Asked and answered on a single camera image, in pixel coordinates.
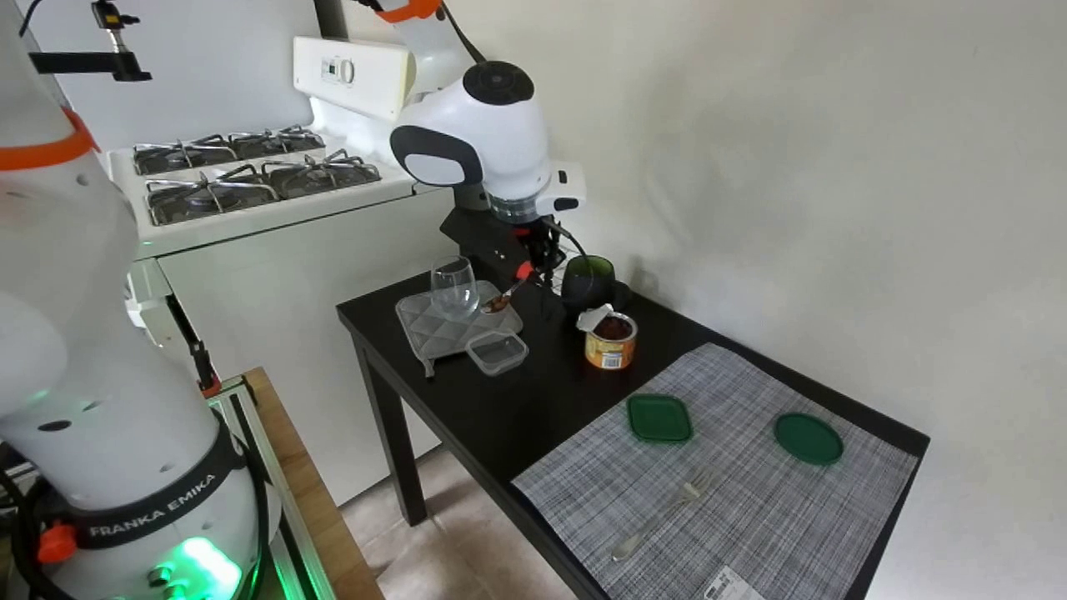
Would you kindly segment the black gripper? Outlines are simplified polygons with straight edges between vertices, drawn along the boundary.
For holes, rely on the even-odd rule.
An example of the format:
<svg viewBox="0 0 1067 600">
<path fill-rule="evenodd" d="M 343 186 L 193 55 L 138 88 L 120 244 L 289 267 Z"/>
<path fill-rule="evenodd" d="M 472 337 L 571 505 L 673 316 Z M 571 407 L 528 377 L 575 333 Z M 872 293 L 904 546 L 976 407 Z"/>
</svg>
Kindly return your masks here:
<svg viewBox="0 0 1067 600">
<path fill-rule="evenodd" d="M 501 286 L 548 285 L 563 265 L 554 221 L 505 223 L 491 211 L 449 211 L 440 233 Z"/>
</svg>

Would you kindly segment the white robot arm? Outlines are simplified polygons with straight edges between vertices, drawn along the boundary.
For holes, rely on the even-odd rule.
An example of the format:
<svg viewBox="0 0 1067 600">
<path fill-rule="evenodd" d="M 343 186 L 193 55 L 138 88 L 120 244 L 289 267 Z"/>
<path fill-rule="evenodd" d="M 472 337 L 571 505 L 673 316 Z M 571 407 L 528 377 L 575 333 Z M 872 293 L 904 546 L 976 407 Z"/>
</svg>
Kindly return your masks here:
<svg viewBox="0 0 1067 600">
<path fill-rule="evenodd" d="M 442 0 L 369 10 L 449 70 L 421 73 L 422 98 L 389 129 L 401 168 L 430 186 L 477 186 L 501 211 L 549 211 L 563 169 L 548 158 L 529 78 L 461 50 Z M 39 471 L 10 537 L 21 579 L 29 600 L 241 600 L 278 525 L 266 480 L 128 321 L 131 203 L 18 16 L 3 0 L 0 425 Z M 298 117 L 289 83 L 271 78 L 289 33 L 317 20 L 309 0 L 174 0 L 161 20 L 149 50 L 163 50 L 163 78 L 133 89 L 133 127 L 98 115 L 102 135 Z"/>
</svg>

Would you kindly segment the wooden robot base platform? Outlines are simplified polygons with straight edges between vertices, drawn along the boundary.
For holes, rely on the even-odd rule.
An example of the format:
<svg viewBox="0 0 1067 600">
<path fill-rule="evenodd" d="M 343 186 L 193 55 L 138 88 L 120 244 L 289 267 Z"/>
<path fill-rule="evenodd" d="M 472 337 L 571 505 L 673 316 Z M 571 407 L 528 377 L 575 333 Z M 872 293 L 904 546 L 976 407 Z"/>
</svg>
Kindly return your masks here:
<svg viewBox="0 0 1067 600">
<path fill-rule="evenodd" d="M 248 369 L 211 407 L 263 459 L 278 493 L 279 525 L 252 600 L 383 600 L 271 377 Z"/>
</svg>

